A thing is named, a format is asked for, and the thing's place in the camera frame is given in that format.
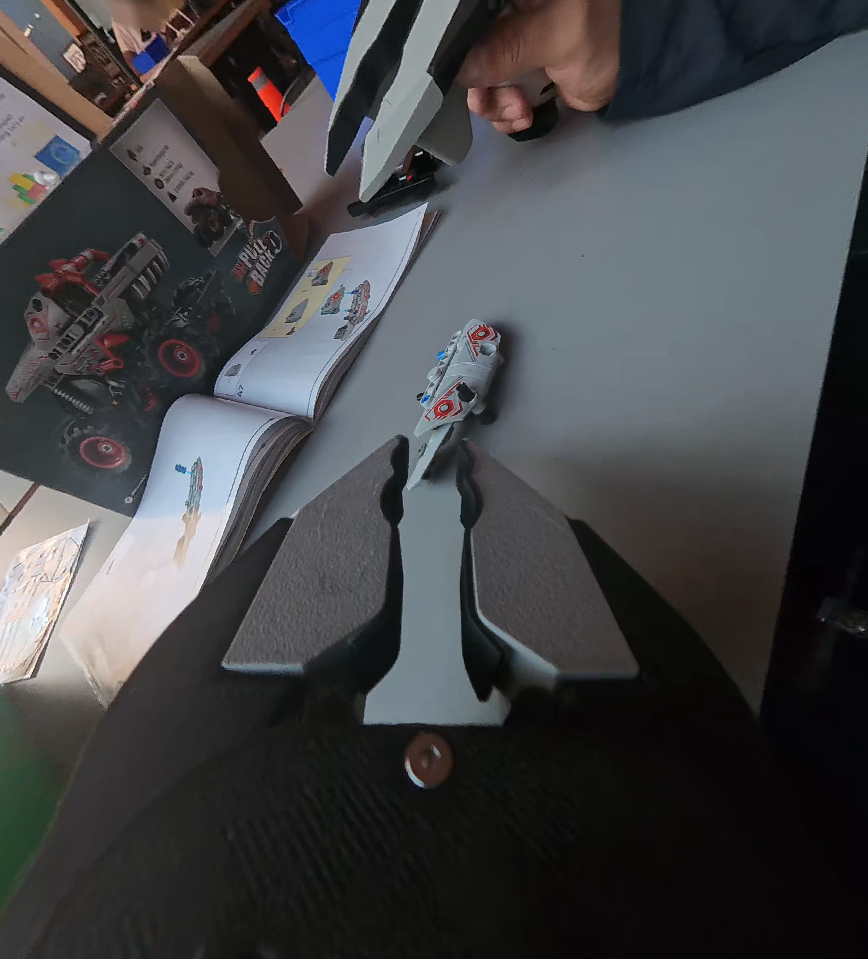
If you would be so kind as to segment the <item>grey lego side panel assembly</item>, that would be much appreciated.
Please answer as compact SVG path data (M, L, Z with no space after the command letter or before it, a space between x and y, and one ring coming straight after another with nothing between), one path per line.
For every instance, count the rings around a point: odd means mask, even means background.
M442 445L457 424L469 416L488 413L488 393L497 370L503 365L498 328L477 319L457 331L438 354L418 394L421 415L413 437L422 442L405 489L415 488L425 478Z

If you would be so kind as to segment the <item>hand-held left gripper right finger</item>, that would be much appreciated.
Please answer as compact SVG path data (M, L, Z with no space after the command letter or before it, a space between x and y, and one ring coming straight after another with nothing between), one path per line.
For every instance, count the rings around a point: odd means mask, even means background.
M638 665L564 514L470 440L457 453L464 667L479 701L628 682Z

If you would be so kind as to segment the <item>black lego chassis assembly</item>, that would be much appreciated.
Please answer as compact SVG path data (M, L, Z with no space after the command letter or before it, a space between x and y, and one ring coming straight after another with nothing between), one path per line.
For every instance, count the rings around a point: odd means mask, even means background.
M437 187L436 174L442 166L440 159L415 146L374 195L367 200L351 202L347 212L352 218L361 219L427 198Z

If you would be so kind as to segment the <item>brown cardboard box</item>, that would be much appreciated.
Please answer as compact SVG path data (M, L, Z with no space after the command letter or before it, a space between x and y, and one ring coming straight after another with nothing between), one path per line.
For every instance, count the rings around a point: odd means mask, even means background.
M302 203L260 143L260 131L194 56L171 61L155 91L205 150L218 171L222 196L249 222L286 223Z

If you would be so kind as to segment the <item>person's right hand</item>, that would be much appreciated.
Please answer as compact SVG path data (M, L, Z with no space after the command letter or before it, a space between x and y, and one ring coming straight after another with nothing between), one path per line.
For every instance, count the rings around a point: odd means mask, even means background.
M514 83L536 70L570 108L604 108L618 84L621 15L620 1L515 2L465 58L468 109L500 133L528 129L534 108Z

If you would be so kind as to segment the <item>orange traffic cone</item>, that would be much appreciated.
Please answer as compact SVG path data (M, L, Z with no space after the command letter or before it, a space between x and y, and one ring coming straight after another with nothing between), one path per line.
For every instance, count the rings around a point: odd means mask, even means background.
M270 78L257 67L248 77L254 92L260 102L273 118L274 124L280 124L284 117L284 95Z

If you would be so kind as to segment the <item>wooden shelf frame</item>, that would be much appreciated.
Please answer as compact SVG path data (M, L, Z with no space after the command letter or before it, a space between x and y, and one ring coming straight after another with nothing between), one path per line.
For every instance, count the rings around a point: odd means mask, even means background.
M93 139L104 139L114 123L101 109L73 90L68 80L0 10L0 72L37 94L74 126L88 130Z

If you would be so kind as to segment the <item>lego sticker sheet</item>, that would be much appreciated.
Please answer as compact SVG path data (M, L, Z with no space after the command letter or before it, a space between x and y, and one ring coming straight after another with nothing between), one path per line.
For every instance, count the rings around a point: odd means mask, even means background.
M0 585L0 686L34 678L88 536L81 524L19 552Z

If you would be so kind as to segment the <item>person's right forearm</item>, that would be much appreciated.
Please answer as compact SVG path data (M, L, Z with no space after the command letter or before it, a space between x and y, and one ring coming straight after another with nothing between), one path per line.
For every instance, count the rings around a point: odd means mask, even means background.
M867 29L868 1L625 1L617 86L603 114L671 114Z

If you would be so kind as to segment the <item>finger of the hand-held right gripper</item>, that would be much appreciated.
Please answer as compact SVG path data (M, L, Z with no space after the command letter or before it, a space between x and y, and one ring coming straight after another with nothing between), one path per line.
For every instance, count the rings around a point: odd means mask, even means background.
M401 64L365 137L358 198L367 202L381 189L408 150L419 147L455 166L472 145L466 94L456 84L469 44L443 37L435 50L431 35L412 34Z
M364 120L374 124L404 55L422 1L363 2L356 18L325 146L325 171L338 172Z

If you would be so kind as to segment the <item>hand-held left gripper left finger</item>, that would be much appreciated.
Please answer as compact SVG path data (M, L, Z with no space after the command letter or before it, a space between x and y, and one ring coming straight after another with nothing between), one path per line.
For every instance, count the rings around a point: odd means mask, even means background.
M222 661L366 694L400 652L409 443L393 437L293 519Z

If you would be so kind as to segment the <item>open lego instruction booklet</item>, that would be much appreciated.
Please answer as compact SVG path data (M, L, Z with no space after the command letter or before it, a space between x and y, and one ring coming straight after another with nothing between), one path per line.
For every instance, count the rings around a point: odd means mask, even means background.
M265 489L323 416L441 215L425 203L330 235L212 393L169 408L139 509L63 627L103 707L235 558Z

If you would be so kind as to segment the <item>black lego set box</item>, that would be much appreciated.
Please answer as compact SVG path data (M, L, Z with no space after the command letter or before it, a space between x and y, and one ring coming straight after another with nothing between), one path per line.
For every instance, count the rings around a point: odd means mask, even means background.
M0 471L133 515L168 408L211 395L301 265L162 101L0 244Z

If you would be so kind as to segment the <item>blue plastic bin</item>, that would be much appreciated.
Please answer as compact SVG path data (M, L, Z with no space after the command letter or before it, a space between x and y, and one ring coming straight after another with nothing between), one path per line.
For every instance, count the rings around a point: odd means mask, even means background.
M336 96L359 1L288 1L276 17L331 99Z

